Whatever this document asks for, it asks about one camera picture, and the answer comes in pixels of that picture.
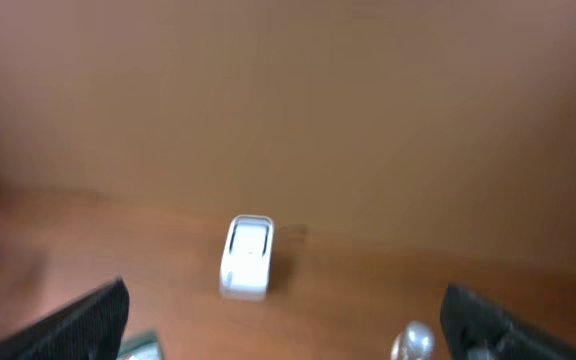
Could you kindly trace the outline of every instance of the black object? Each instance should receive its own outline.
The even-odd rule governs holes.
[[[440,320],[455,360],[466,360],[471,350],[482,348],[496,359],[576,359],[574,347],[456,286],[446,290]]]
[[[117,280],[0,342],[0,360],[116,360],[129,302]]]

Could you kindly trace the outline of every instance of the wooden table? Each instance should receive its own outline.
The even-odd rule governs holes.
[[[225,300],[218,269],[228,219],[193,218],[79,194],[0,198],[0,338],[121,276],[127,335],[156,329],[168,359],[387,359],[411,320],[436,331],[458,283],[576,345],[576,277],[277,231],[261,303]]]

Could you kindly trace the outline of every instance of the white object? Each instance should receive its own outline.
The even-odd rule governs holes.
[[[221,258],[221,294],[259,301],[266,297],[275,226],[267,216],[239,215],[230,223]]]
[[[413,321],[402,332],[392,347],[391,360],[430,359],[435,348],[432,329],[422,322]]]

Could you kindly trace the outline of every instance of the beige wall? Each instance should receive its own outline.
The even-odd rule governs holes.
[[[0,176],[576,270],[576,1],[0,0]]]

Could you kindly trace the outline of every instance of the wall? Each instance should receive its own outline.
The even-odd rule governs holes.
[[[0,176],[576,270],[576,1],[0,0]]]

